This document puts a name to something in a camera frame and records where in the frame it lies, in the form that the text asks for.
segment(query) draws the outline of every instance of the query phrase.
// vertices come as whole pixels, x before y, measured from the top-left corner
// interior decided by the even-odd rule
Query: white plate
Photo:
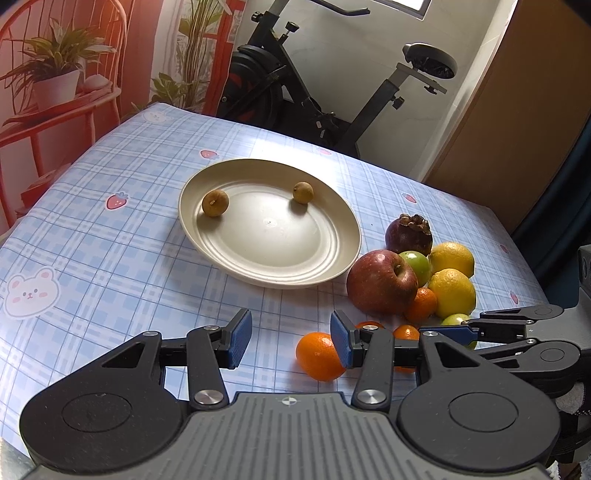
[[[292,189],[306,181],[314,199]],[[216,218],[201,202],[224,190],[230,205]],[[183,187],[178,215],[189,240],[233,277],[271,288],[305,288],[337,277],[357,259],[361,230],[351,208],[326,183],[283,163],[239,158],[216,163]]]

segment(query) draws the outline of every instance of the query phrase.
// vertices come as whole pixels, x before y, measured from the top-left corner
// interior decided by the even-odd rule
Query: blue gripper pad
[[[420,332],[432,331],[441,333],[447,338],[459,343],[460,345],[470,345],[478,341],[478,333],[472,330],[468,325],[442,325],[439,327],[423,327]]]
[[[236,368],[240,365],[240,360],[246,351],[248,343],[252,336],[252,313],[247,310],[238,325],[233,328],[230,348],[228,349],[228,368]]]
[[[341,365],[351,368],[353,366],[353,349],[349,343],[349,331],[343,326],[335,312],[330,315],[330,338]]]

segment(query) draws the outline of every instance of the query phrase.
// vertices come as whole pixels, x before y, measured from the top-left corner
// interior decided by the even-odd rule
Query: tablecloth
[[[212,266],[185,237],[177,215],[183,184],[209,164],[244,157],[293,165],[334,188],[360,223],[362,254],[384,248],[400,213],[426,217],[435,244],[454,240],[473,252],[475,313],[546,301],[489,209],[315,145],[156,104],[86,151],[0,249],[3,438],[24,452],[18,419],[26,402],[116,345],[145,330],[177,338],[223,326],[240,307],[252,310],[254,328],[240,367],[223,371],[231,398],[236,391],[350,395],[355,371],[322,383],[295,361],[301,336],[328,332],[333,309],[367,319],[347,299],[345,275],[304,290],[263,289]],[[415,385],[412,375],[395,378],[396,395]],[[165,387],[187,398],[186,369],[169,368]]]

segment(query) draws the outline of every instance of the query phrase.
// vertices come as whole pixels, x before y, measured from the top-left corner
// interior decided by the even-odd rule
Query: adjustment knob
[[[287,29],[288,32],[294,33],[297,32],[300,29],[299,25],[296,25],[293,22],[287,22],[285,24],[285,28]]]

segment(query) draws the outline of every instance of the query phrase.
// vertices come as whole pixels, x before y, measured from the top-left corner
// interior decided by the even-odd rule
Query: red apple
[[[364,313],[400,314],[417,295],[417,276],[400,255],[374,250],[351,267],[347,295]]]

